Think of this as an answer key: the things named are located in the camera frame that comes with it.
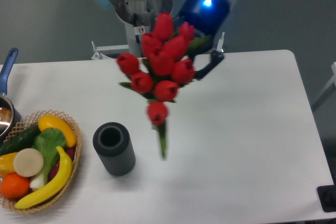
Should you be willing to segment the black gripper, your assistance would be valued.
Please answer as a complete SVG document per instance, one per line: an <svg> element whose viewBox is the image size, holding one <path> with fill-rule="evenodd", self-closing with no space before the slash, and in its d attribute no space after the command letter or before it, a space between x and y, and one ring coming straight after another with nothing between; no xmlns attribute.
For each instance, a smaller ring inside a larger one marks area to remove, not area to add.
<svg viewBox="0 0 336 224"><path fill-rule="evenodd" d="M186 0L173 18L174 27L178 30L184 22L187 22L194 26L196 38L208 37L208 41L195 49L197 54L202 54L212 48L213 38L229 10L228 0ZM213 50L209 54L209 63L195 72L194 79L202 80L224 59L223 52Z"/></svg>

